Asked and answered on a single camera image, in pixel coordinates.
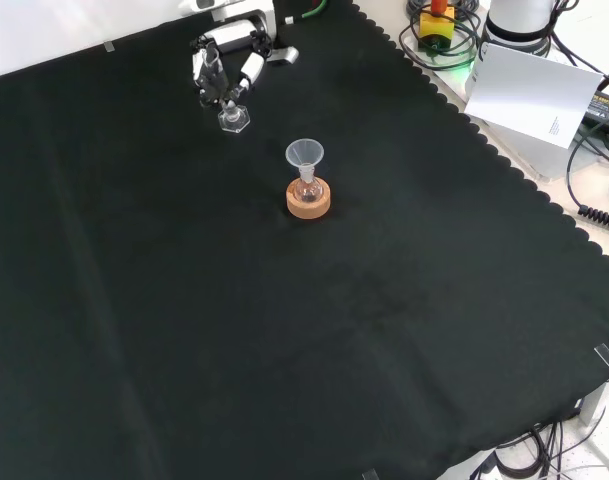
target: red cap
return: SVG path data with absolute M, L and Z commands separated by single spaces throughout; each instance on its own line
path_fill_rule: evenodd
M 448 0 L 431 0 L 431 12 L 444 13 L 448 7 Z

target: white table surface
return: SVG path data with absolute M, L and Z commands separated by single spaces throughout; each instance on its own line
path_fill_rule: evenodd
M 406 0 L 353 1 L 369 19 L 384 29 L 384 33 L 389 35 L 399 48 L 399 33 L 409 24 L 405 13 Z M 488 6 L 490 1 L 482 0 L 482 4 Z M 609 72 L 609 0 L 580 0 L 577 11 L 562 15 L 558 25 L 556 31 L 569 48 L 596 67 Z M 595 48 L 597 38 L 608 48 Z M 464 110 L 464 103 L 440 78 L 432 72 L 425 71 L 425 73 L 437 85 L 440 93 L 446 95 L 460 111 Z M 475 123 L 480 126 L 489 143 L 494 145 L 501 155 L 511 159 L 515 168 L 522 170 L 526 178 L 533 180 L 541 191 L 551 197 L 551 202 L 560 205 L 567 215 L 573 217 L 577 226 L 588 233 L 590 240 L 597 243 L 605 255 L 609 255 L 609 229 L 577 215 L 577 206 L 568 194 L 564 179 L 551 183 L 538 182 L 530 174 L 530 169 L 520 163 L 510 146 L 503 144 L 485 123 L 479 121 Z M 575 195 L 583 204 L 609 212 L 609 163 L 600 160 L 597 164 L 574 173 L 572 184 Z

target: electronic device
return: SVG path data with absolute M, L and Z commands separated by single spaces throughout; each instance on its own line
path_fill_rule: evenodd
M 607 118 L 609 118 L 609 95 L 599 91 L 595 92 L 582 123 L 588 127 L 594 127 Z M 609 135 L 609 123 L 604 124 L 601 131 Z

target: yellow device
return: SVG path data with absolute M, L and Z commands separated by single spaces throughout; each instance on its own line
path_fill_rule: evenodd
M 446 7 L 442 15 L 452 20 L 434 17 L 429 12 L 420 14 L 418 35 L 424 42 L 424 44 L 419 44 L 420 49 L 430 51 L 431 49 L 446 49 L 451 46 L 453 32 L 455 31 L 455 7 Z

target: black cloth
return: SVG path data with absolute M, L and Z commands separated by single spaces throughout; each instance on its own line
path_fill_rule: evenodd
M 239 136 L 209 26 L 0 78 L 0 479 L 429 480 L 608 378 L 609 258 L 348 1 Z

